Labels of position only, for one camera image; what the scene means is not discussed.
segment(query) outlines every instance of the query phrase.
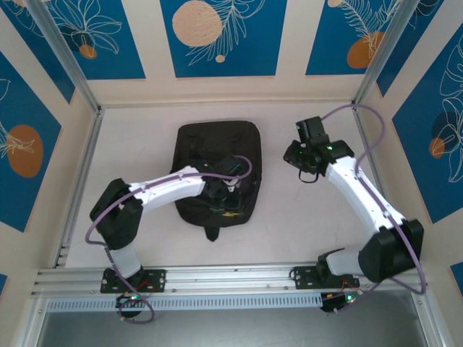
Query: white floor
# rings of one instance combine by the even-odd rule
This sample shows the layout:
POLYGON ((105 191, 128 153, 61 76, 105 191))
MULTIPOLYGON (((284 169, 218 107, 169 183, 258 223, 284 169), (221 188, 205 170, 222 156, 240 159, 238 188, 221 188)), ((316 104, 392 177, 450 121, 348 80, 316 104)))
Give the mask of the white floor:
MULTIPOLYGON (((102 248, 87 245, 89 212, 108 183, 146 181, 171 170, 181 125, 244 119, 260 130, 263 180, 251 220, 222 228, 215 242, 204 230, 185 223, 174 204, 142 219, 135 246, 143 265, 225 265, 314 261, 317 256, 364 240, 360 221, 344 197, 323 177, 303 184, 298 171, 283 161, 298 139, 296 121, 322 116, 340 103, 217 103, 106 110, 90 168, 66 267, 109 265, 102 248)), ((325 122, 331 140, 345 140, 356 156, 364 150, 352 112, 325 122)), ((367 161, 362 165, 371 178, 367 161)), ((93 239, 101 239, 95 232, 93 239)))

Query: black backpack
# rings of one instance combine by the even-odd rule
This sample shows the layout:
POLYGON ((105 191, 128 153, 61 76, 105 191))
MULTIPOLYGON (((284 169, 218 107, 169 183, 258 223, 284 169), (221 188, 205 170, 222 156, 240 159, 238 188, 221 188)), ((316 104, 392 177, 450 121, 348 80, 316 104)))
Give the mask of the black backpack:
POLYGON ((182 219, 204 227, 211 241, 218 238, 220 228, 244 224, 252 215, 262 177, 260 134, 256 126, 248 121, 188 124, 179 129, 172 172, 188 165, 197 167, 199 163, 220 168, 231 155, 245 156, 252 163, 251 174, 241 180, 233 192, 225 189, 221 199, 203 193, 175 202, 182 219))

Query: backpack strap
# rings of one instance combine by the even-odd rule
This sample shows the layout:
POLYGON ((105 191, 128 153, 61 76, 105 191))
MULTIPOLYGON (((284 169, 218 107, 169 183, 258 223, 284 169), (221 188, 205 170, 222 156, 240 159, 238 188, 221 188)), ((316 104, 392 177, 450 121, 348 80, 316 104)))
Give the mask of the backpack strap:
POLYGON ((205 226, 205 236, 208 238, 209 241, 214 242, 218 238, 218 233, 220 232, 220 228, 213 227, 213 226, 205 226))

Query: enclosure wall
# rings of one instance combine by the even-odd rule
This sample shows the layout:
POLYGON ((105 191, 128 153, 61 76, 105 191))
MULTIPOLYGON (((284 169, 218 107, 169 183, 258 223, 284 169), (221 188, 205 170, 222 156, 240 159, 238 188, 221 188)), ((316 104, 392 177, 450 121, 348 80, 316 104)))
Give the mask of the enclosure wall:
POLYGON ((399 4, 44 2, 102 105, 349 100, 399 4))
POLYGON ((53 265, 95 115, 79 93, 66 100, 1 10, 0 29, 0 346, 9 346, 38 269, 53 265))
MULTIPOLYGON (((424 225, 430 289, 461 342, 463 301, 451 266, 463 261, 463 7, 461 0, 432 2, 435 11, 412 16, 364 102, 386 118, 374 155, 386 195, 424 225)), ((378 123, 371 113, 361 117, 373 143, 378 123)))

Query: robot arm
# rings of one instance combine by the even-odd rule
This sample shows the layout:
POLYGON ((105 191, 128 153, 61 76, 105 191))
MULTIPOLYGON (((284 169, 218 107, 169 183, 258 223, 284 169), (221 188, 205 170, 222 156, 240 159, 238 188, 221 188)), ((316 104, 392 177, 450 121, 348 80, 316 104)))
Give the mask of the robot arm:
POLYGON ((122 277, 131 278, 142 270, 133 240, 137 235, 140 219, 146 213, 170 202, 196 197, 202 193, 219 201, 221 205, 236 204, 233 199, 227 198, 230 181, 223 178, 239 177, 243 172, 239 158, 228 155, 216 165, 196 160, 195 167, 186 166, 180 171, 152 181, 132 184, 125 184, 122 179, 112 181, 90 212, 90 218, 95 221, 119 198, 136 192, 105 215, 96 226, 122 277))
POLYGON ((415 264, 389 218, 401 226, 418 258, 423 237, 421 224, 417 220, 406 220, 395 210, 361 169, 355 173, 354 153, 344 141, 330 141, 320 117, 298 122, 297 129, 300 142, 293 141, 284 160, 301 171, 327 177, 346 197, 365 229, 365 241, 361 244, 319 256, 319 276, 327 279, 346 274, 364 275, 372 282, 380 282, 413 268, 415 264), (383 212, 360 179, 387 212, 383 212))
POLYGON ((185 197, 196 197, 203 192, 205 181, 200 176, 172 180, 173 177, 190 173, 198 174, 199 171, 187 166, 159 179, 132 184, 125 184, 121 179, 117 179, 108 185, 93 208, 90 217, 95 220, 113 201, 128 192, 142 188, 141 192, 129 198, 124 205, 119 206, 119 209, 111 211, 97 226, 98 232, 108 244, 114 263, 124 278, 129 278, 141 270, 133 244, 141 217, 160 206, 185 197), (158 185, 145 189, 147 185, 155 182, 158 185))

